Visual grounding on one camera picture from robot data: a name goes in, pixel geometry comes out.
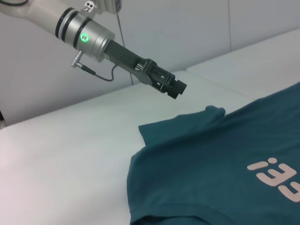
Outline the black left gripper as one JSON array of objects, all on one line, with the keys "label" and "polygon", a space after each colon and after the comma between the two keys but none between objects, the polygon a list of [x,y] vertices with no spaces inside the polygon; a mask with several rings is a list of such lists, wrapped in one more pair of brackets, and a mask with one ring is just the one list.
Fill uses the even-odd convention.
[{"label": "black left gripper", "polygon": [[174,74],[159,67],[156,62],[136,55],[113,40],[109,41],[104,54],[109,61],[128,71],[140,82],[150,84],[151,81],[150,86],[174,99],[187,87],[182,81],[176,80]]}]

